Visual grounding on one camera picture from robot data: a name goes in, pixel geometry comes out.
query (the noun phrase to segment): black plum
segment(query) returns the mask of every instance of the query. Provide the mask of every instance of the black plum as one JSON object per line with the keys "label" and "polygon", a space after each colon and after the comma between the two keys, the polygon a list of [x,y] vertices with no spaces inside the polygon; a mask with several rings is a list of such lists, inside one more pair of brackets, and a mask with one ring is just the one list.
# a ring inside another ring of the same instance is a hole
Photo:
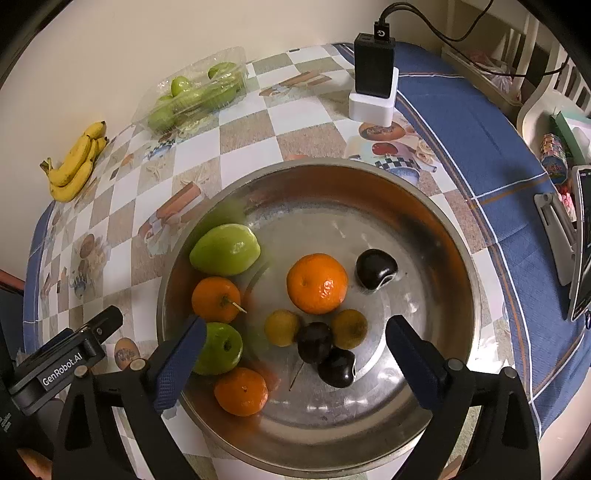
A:
{"label": "black plum", "polygon": [[368,290],[377,290],[394,278],[398,272],[396,260],[383,250],[370,248],[363,252],[355,264],[355,276]]}
{"label": "black plum", "polygon": [[323,382],[336,388],[345,388],[355,380],[355,354],[350,350],[333,348],[329,356],[318,365]]}
{"label": "black plum", "polygon": [[332,330],[322,322],[312,322],[302,327],[296,340],[300,358],[307,364],[320,363],[333,346]]}

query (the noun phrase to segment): blue gripper pad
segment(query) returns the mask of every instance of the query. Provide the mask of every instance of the blue gripper pad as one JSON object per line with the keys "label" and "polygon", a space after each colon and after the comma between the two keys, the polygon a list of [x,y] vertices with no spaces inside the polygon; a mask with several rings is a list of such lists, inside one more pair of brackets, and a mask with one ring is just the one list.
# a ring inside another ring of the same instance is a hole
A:
{"label": "blue gripper pad", "polygon": [[447,372],[432,343],[421,340],[402,315],[386,324],[386,344],[422,408],[437,410],[443,401]]}
{"label": "blue gripper pad", "polygon": [[191,315],[187,321],[192,321],[193,324],[178,340],[156,378],[154,409],[159,414],[167,408],[174,407],[205,345],[207,338],[205,320]]}

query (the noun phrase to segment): metal bolt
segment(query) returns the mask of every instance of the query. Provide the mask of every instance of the metal bolt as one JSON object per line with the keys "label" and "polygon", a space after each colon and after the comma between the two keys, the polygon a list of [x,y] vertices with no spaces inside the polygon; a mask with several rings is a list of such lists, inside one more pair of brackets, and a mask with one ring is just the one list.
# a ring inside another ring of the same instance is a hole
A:
{"label": "metal bolt", "polygon": [[460,362],[457,358],[450,358],[447,361],[447,366],[456,372],[459,372],[462,368],[464,368],[464,364]]}
{"label": "metal bolt", "polygon": [[511,367],[505,367],[503,373],[509,378],[515,378],[517,376],[517,372]]}
{"label": "metal bolt", "polygon": [[78,378],[83,378],[88,373],[88,367],[86,365],[78,365],[76,369],[74,369],[74,375]]}
{"label": "metal bolt", "polygon": [[146,366],[146,360],[143,358],[136,358],[133,362],[129,364],[130,369],[134,372],[139,372]]}

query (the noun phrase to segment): white stand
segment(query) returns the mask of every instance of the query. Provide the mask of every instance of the white stand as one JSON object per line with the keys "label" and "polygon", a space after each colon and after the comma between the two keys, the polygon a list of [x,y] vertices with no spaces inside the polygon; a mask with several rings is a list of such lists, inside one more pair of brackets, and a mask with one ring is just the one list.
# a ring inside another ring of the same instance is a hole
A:
{"label": "white stand", "polygon": [[388,98],[361,95],[355,92],[355,87],[353,87],[349,94],[349,118],[357,122],[389,127],[392,125],[397,89],[398,69],[396,67],[392,72],[392,89]]}
{"label": "white stand", "polygon": [[550,240],[558,281],[563,286],[568,285],[573,281],[574,271],[576,232],[573,224],[555,193],[534,195],[534,202]]}

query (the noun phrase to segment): white charger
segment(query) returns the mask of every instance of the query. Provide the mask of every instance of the white charger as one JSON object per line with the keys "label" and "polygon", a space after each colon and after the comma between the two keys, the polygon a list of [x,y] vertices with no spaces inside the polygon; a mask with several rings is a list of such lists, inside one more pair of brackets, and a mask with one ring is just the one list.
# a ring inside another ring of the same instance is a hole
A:
{"label": "white charger", "polygon": [[392,88],[388,98],[363,95],[353,90],[349,94],[349,118],[357,122],[389,127],[394,116],[394,103],[398,89],[398,69],[392,70]]}

